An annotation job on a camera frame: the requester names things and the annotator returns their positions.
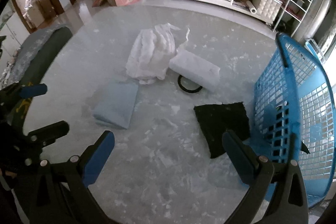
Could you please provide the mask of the blue plastic laundry basket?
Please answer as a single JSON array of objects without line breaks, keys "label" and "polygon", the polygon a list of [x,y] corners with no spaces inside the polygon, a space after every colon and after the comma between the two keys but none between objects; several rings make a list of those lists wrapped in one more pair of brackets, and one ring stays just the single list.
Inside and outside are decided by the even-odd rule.
[{"label": "blue plastic laundry basket", "polygon": [[335,102],[316,55],[287,34],[254,86],[250,145],[275,163],[298,162],[308,207],[327,195],[335,173]]}]

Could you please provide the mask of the white ruffled cloth bundle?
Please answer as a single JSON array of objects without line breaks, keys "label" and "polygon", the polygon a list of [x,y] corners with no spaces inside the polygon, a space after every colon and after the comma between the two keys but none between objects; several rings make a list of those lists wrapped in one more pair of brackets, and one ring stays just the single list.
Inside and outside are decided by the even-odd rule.
[{"label": "white ruffled cloth bundle", "polygon": [[180,29],[170,23],[140,30],[126,63],[126,74],[141,85],[164,80],[170,60],[184,50],[190,29]]}]

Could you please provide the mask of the white towel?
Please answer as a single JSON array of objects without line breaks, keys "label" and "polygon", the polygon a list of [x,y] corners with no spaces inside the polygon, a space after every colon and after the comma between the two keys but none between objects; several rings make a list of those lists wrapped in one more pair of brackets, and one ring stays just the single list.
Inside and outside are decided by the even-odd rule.
[{"label": "white towel", "polygon": [[220,83],[221,69],[187,50],[179,51],[169,61],[169,68],[211,92],[214,92]]}]

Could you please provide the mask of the dark green square cloth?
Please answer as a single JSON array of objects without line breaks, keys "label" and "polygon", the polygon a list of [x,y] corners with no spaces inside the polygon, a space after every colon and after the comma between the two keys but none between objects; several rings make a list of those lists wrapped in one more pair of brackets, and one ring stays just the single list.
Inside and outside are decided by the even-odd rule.
[{"label": "dark green square cloth", "polygon": [[222,136],[226,131],[233,131],[241,141],[251,137],[249,118],[242,102],[199,105],[194,107],[194,113],[211,159],[225,154]]}]

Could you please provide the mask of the light blue towel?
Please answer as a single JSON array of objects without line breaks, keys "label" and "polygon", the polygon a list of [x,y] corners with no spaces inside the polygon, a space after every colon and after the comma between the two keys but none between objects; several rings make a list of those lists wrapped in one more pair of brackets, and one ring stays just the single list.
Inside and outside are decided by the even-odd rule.
[{"label": "light blue towel", "polygon": [[128,129],[137,93],[138,84],[111,81],[99,96],[93,109],[93,117],[100,123]]}]

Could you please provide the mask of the light blue storage bin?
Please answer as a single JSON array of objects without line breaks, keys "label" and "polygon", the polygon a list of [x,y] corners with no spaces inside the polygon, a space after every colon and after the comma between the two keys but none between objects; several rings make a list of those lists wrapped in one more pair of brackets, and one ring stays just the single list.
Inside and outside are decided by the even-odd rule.
[{"label": "light blue storage bin", "polygon": [[320,61],[321,64],[324,64],[326,62],[326,59],[320,49],[320,47],[317,45],[314,39],[309,38],[305,41],[305,48],[316,58]]}]

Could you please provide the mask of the white paper roll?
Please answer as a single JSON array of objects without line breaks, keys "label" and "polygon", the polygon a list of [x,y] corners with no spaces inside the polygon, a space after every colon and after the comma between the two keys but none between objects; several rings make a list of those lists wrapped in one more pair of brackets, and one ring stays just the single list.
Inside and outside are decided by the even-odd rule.
[{"label": "white paper roll", "polygon": [[251,1],[246,1],[246,5],[248,6],[248,9],[251,14],[257,14],[257,9]]}]

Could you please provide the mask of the white standing air conditioner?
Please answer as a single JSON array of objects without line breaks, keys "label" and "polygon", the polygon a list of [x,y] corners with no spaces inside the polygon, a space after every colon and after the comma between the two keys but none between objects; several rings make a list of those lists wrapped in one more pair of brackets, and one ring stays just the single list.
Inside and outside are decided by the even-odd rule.
[{"label": "white standing air conditioner", "polygon": [[293,36],[294,40],[304,43],[306,39],[313,38],[327,15],[330,5],[331,0],[313,0],[309,11]]}]

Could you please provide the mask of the white metal shelf rack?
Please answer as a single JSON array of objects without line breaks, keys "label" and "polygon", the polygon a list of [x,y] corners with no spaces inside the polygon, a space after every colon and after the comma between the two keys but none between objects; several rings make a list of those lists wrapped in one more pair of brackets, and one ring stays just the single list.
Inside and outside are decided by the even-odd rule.
[{"label": "white metal shelf rack", "polygon": [[313,0],[281,0],[280,11],[273,24],[273,31],[286,32],[291,37],[301,25]]}]

